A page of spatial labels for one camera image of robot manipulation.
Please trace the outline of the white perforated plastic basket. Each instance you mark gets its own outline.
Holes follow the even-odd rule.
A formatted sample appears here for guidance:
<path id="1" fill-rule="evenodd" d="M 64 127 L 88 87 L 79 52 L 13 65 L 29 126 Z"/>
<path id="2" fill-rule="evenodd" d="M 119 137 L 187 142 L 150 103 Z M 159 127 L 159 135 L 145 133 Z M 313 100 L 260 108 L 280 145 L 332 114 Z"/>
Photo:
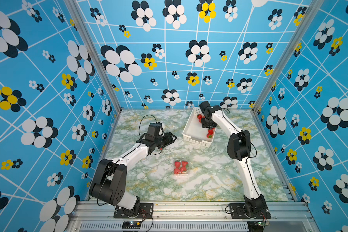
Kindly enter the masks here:
<path id="1" fill-rule="evenodd" d="M 198 114 L 202 114 L 199 107 L 194 107 L 182 132 L 183 139 L 187 142 L 191 142 L 203 147 L 209 148 L 212 143 L 214 136 L 216 134 L 216 128 L 214 130 L 213 137 L 207 138 L 208 128 L 202 128 L 201 119 L 197 118 Z"/>

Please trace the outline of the clear plastic clamshell container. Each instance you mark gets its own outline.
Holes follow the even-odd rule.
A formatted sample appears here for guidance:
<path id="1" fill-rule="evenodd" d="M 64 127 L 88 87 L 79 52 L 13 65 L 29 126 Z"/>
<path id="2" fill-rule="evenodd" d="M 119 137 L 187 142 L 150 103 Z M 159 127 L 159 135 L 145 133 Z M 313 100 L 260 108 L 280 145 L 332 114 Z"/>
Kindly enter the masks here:
<path id="1" fill-rule="evenodd" d="M 186 160 L 174 162 L 174 174 L 175 175 L 187 175 L 189 174 L 189 163 Z"/>

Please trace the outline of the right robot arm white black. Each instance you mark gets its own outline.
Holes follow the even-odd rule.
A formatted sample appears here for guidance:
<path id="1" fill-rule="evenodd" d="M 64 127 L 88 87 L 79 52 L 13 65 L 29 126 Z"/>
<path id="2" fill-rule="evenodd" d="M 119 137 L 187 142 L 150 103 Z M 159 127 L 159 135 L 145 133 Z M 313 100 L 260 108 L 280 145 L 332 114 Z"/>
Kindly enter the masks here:
<path id="1" fill-rule="evenodd" d="M 267 216 L 269 209 L 261 193 L 251 166 L 251 143 L 248 130 L 242 130 L 225 115 L 225 110 L 218 105 L 211 106 L 208 101 L 200 103 L 200 110 L 204 117 L 201 119 L 203 128 L 222 129 L 228 136 L 227 153 L 236 165 L 241 177 L 244 190 L 245 214 L 249 218 L 259 215 Z"/>

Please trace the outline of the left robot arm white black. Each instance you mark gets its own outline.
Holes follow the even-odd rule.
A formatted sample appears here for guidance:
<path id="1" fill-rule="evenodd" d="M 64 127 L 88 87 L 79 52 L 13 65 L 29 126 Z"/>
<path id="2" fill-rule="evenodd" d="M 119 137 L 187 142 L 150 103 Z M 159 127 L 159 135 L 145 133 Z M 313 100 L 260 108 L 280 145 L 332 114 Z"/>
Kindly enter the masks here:
<path id="1" fill-rule="evenodd" d="M 151 123 L 132 148 L 114 159 L 99 162 L 90 185 L 89 195 L 106 204 L 120 207 L 131 217 L 140 211 L 140 198 L 126 191 L 128 171 L 156 149 L 173 144 L 177 137 L 164 132 L 160 122 Z"/>

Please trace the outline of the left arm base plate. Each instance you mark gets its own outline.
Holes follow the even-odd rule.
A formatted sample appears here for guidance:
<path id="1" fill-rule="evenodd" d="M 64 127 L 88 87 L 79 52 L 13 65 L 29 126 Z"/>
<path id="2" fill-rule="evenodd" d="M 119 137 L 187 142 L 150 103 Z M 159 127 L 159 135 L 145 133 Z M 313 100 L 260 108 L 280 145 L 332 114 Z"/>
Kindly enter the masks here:
<path id="1" fill-rule="evenodd" d="M 121 219 L 144 219 L 152 218 L 154 204 L 140 203 L 135 205 L 133 209 L 126 209 L 120 206 L 115 207 L 114 218 Z"/>

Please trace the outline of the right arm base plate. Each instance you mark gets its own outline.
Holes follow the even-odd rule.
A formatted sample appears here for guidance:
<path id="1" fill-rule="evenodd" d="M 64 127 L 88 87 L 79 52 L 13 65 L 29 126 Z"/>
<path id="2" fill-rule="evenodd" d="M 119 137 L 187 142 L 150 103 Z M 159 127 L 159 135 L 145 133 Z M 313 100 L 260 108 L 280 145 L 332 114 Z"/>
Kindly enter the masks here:
<path id="1" fill-rule="evenodd" d="M 252 206 L 250 204 L 228 204 L 225 208 L 227 214 L 232 219 L 271 219 L 271 214 L 267 206 Z"/>

